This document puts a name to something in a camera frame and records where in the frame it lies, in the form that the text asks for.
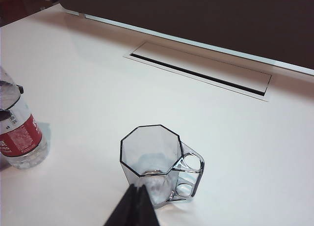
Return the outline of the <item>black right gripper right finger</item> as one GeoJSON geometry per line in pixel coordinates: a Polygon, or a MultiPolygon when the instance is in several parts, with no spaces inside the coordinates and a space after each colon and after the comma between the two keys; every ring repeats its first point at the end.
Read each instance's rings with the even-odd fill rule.
{"type": "Polygon", "coordinates": [[[142,185],[137,195],[137,225],[159,226],[159,222],[151,203],[147,188],[142,185]]]}

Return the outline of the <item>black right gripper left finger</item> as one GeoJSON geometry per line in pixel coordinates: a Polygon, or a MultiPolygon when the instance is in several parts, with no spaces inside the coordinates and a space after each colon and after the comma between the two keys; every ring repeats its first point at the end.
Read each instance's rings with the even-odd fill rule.
{"type": "Polygon", "coordinates": [[[131,184],[105,222],[105,226],[139,226],[140,194],[131,184]]]}

